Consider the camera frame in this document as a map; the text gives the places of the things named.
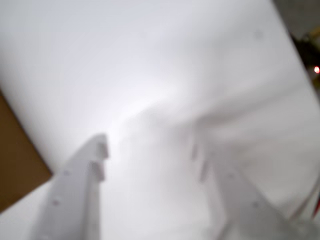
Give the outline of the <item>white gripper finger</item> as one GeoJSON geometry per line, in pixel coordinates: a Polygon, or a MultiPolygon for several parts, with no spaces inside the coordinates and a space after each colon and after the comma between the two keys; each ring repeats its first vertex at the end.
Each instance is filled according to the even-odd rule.
{"type": "Polygon", "coordinates": [[[54,174],[31,240],[99,240],[100,184],[108,158],[105,134],[86,141],[54,174]]]}
{"type": "Polygon", "coordinates": [[[219,240],[293,240],[295,227],[245,177],[225,150],[194,143],[212,221],[219,240]]]}

